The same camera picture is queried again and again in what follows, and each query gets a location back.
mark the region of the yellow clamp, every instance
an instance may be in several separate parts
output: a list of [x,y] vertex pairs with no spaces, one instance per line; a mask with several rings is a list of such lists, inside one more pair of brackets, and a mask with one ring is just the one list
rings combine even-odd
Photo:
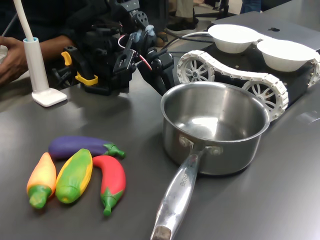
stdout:
[[96,75],[94,75],[94,79],[88,80],[83,78],[79,72],[76,72],[77,76],[75,76],[75,79],[77,79],[79,82],[87,85],[87,86],[92,86],[94,84],[98,83],[98,77]]
[[64,58],[64,65],[70,66],[72,64],[71,56],[68,52],[64,51],[61,53],[62,57]]

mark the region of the white track wheel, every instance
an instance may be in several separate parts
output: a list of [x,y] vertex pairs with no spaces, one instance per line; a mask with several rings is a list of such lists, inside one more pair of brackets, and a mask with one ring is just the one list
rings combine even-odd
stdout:
[[177,75],[180,83],[215,80],[215,71],[206,61],[212,57],[203,51],[194,50],[183,55],[177,64]]
[[247,81],[242,88],[256,95],[266,105],[272,121],[280,117],[288,107],[287,91],[280,94],[279,89],[274,84],[270,85],[262,81]]

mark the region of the white tube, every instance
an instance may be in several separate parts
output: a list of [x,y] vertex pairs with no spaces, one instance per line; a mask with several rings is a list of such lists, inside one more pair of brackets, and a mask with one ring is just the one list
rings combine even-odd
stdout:
[[22,25],[26,39],[28,40],[28,42],[34,41],[34,37],[32,35],[30,26],[28,24],[26,14],[25,14],[24,8],[22,6],[21,0],[13,0],[13,2],[15,5],[16,12],[18,13],[18,17],[19,17],[20,23]]
[[[187,37],[190,37],[190,36],[194,36],[194,35],[199,35],[199,34],[203,34],[203,35],[210,35],[209,34],[209,32],[207,32],[207,31],[198,31],[198,32],[193,32],[193,33],[189,33],[189,34],[187,34],[187,35],[184,35],[184,36],[182,36],[182,38],[187,38]],[[173,41],[171,44],[170,44],[170,46],[172,46],[173,44],[175,44],[177,41],[179,41],[179,40],[183,40],[183,39],[176,39],[175,41]]]
[[41,92],[49,89],[38,38],[35,37],[33,41],[23,40],[23,43],[33,91]]

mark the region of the plastic vegetable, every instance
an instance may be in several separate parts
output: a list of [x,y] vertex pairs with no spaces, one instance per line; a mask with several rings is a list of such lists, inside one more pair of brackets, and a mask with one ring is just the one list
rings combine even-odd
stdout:
[[126,175],[120,162],[112,156],[96,156],[92,159],[95,167],[101,168],[101,201],[104,205],[103,214],[109,216],[122,197],[126,188]]
[[92,167],[87,149],[80,149],[65,162],[56,178],[55,195],[60,202],[70,204],[81,196],[90,181]]
[[56,189],[56,167],[49,153],[44,153],[35,166],[26,185],[29,203],[36,209],[41,209],[47,199],[54,194]]
[[68,159],[80,149],[88,149],[93,157],[100,155],[125,157],[125,152],[105,140],[87,136],[61,136],[54,139],[49,146],[53,159]]

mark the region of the red chili pepper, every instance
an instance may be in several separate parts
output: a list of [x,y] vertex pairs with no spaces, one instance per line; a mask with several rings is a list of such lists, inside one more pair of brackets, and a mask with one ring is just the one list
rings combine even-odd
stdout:
[[123,195],[126,188],[126,175],[120,162],[112,156],[96,156],[92,159],[95,167],[101,168],[101,201],[104,205],[103,214],[109,216]]

